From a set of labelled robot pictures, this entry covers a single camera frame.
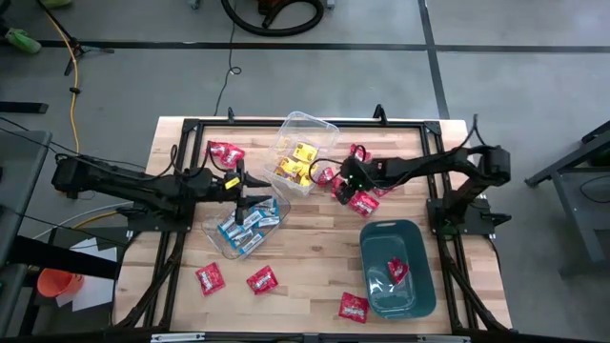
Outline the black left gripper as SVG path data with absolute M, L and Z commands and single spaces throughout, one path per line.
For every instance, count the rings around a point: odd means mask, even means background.
M 224 184 L 239 177 L 240 183 L 226 190 Z M 264 202 L 272 197 L 270 195 L 241 195 L 241 186 L 248 188 L 269 188 L 268 181 L 251 176 L 245 168 L 243 159 L 236 164 L 236 171 L 229 171 L 223 177 L 212 173 L 210 169 L 204 168 L 198 175 L 193 177 L 193 198 L 197 202 L 235 202 L 234 220 L 237 225 L 244 222 L 244 211 L 250 207 Z

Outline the orange bucket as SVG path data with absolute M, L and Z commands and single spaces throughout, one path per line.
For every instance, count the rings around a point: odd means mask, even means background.
M 56 269 L 44 269 L 38 276 L 36 289 L 47 298 L 60 295 L 74 295 L 84 285 L 82 274 L 65 272 Z

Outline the black aluminium table frame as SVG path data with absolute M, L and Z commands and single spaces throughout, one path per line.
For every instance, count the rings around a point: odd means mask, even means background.
M 160 117 L 152 142 L 147 172 L 160 172 L 168 162 L 169 148 L 178 143 L 183 121 L 191 118 Z M 246 168 L 264 177 L 267 149 L 279 127 L 263 120 L 262 127 L 205 125 L 203 145 L 208 140 L 229 142 L 246 152 Z M 373 119 L 359 119 L 359 126 Z M 352 143 L 362 144 L 374 156 L 413 158 L 422 155 L 420 131 L 411 128 L 339 127 L 340 136 L 331 158 L 340 159 Z M 212 245 L 201 230 L 198 205 L 192 231 L 186 235 L 185 251 L 177 277 L 171 330 L 238 333 L 449 333 L 447 295 L 443 288 L 437 242 L 428 227 L 425 201 L 429 197 L 425 178 L 417 178 L 402 189 L 380 199 L 380 208 L 364 218 L 338 204 L 315 187 L 308 196 L 289 200 L 292 209 L 281 227 L 249 257 L 229 260 Z M 437 296 L 435 310 L 410 320 L 383 319 L 370 313 L 366 324 L 339 317 L 344 292 L 364 297 L 366 289 L 360 262 L 359 232 L 367 219 L 409 219 L 422 232 Z M 158 232 L 143 232 L 128 248 L 116 287 L 112 324 L 128 314 L 152 281 L 160 240 Z M 478 296 L 504 326 L 512 327 L 496 254 L 485 238 L 462 238 L 470 281 Z M 203 296 L 194 272 L 216 262 L 226 286 Z M 269 265 L 279 286 L 254 295 L 247 277 Z

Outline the teal plastic bin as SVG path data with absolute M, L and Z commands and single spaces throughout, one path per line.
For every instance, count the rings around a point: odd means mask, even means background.
M 415 319 L 431 314 L 437 304 L 435 286 L 422 233 L 410 220 L 367 223 L 359 236 L 360 256 L 369 305 L 384 319 Z M 408 267 L 398 282 L 389 263 Z

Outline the black tripod stand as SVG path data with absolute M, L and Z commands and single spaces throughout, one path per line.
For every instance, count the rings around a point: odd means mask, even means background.
M 57 20 L 54 14 L 51 12 L 52 9 L 46 8 L 40 0 L 35 0 L 39 8 L 46 14 L 52 27 L 61 38 L 63 45 L 68 49 L 70 55 L 70 61 L 64 70 L 64 75 L 69 76 L 73 71 L 77 70 L 78 61 L 89 52 L 101 52 L 101 53 L 114 53 L 113 49 L 98 48 L 93 46 L 83 45 L 78 39 L 72 36 L 63 25 Z

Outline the silver metal bracket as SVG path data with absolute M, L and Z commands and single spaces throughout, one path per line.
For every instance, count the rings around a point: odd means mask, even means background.
M 155 333 L 150 343 L 194 343 L 205 339 L 204 333 Z
M 417 343 L 472 343 L 468 336 L 457 335 L 419 335 Z

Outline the black metal table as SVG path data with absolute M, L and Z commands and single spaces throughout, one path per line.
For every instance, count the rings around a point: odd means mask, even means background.
M 610 234 L 610 120 L 585 134 L 580 146 L 526 178 L 535 188 L 553 183 L 568 223 L 579 234 L 586 257 L 559 269 L 563 278 L 610 272 L 610 252 L 600 239 Z

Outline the white paper sheet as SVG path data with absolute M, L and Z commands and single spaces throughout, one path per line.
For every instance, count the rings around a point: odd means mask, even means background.
M 100 257 L 112 262 L 117 260 L 117 248 L 104 248 L 103 250 L 100 250 L 95 238 L 76 243 L 70 247 L 70 250 Z M 107 279 L 95 276 L 85 276 L 84 284 L 79 291 L 73 295 L 58 295 L 55 301 L 59 307 L 68 304 L 71 305 L 71 310 L 73 312 L 78 312 L 110 303 L 112 300 L 112 286 L 113 277 Z

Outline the clear plastic bin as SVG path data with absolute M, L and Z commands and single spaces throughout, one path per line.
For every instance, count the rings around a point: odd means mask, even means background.
M 230 260 L 246 258 L 252 252 L 254 252 L 260 245 L 262 245 L 268 238 L 270 238 L 286 219 L 287 215 L 292 209 L 291 203 L 283 196 L 280 191 L 274 188 L 267 189 L 265 191 L 265 194 L 270 195 L 271 197 L 274 197 L 277 200 L 277 204 L 279 207 L 279 214 L 277 216 L 281 217 L 281 221 L 279 224 L 272 227 L 258 228 L 256 224 L 254 224 L 250 228 L 253 230 L 254 234 L 256 234 L 257 232 L 262 232 L 265 237 L 264 240 L 248 255 L 240 255 L 238 251 L 239 248 L 237 250 L 233 249 L 229 243 L 229 239 L 225 238 L 217 228 L 217 226 L 221 222 L 223 222 L 229 215 L 234 215 L 235 207 L 232 204 L 227 203 L 205 203 L 200 207 L 200 209 L 203 211 L 200 216 L 201 230 L 208 236 L 208 239 L 211 241 L 212 245 L 225 258 Z M 244 211 L 244 219 L 253 211 L 257 210 L 256 205 Z
M 340 136 L 337 126 L 318 119 L 301 111 L 293 111 L 283 121 L 276 138 L 272 140 L 267 149 L 264 171 L 274 188 L 280 191 L 287 199 L 307 196 L 317 183 L 316 177 L 326 167 L 331 167 L 331 153 L 335 149 Z M 300 187 L 296 177 L 282 177 L 275 173 L 278 161 L 283 157 L 292 157 L 297 142 L 306 142 L 318 148 L 318 155 L 314 162 L 317 171 L 312 178 L 313 185 L 308 188 Z

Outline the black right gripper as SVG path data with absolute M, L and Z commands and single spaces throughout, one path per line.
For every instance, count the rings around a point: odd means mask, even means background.
M 381 169 L 377 163 L 365 163 L 355 157 L 346 158 L 339 168 L 340 176 L 347 182 L 336 187 L 336 199 L 348 204 L 357 190 L 370 190 L 381 185 Z

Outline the grey side table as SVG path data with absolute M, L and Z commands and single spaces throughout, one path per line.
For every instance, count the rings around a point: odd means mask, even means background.
M 0 268 L 19 232 L 50 142 L 48 131 L 0 133 Z

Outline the black flat bar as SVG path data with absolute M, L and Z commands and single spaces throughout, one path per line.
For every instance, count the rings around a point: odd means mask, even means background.
M 0 112 L 44 114 L 48 108 L 46 103 L 0 101 Z

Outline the black metal beam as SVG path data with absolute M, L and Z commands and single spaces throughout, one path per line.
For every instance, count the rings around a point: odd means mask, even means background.
M 74 252 L 31 238 L 16 236 L 8 251 L 9 264 L 25 264 L 114 279 L 118 263 L 101 257 Z

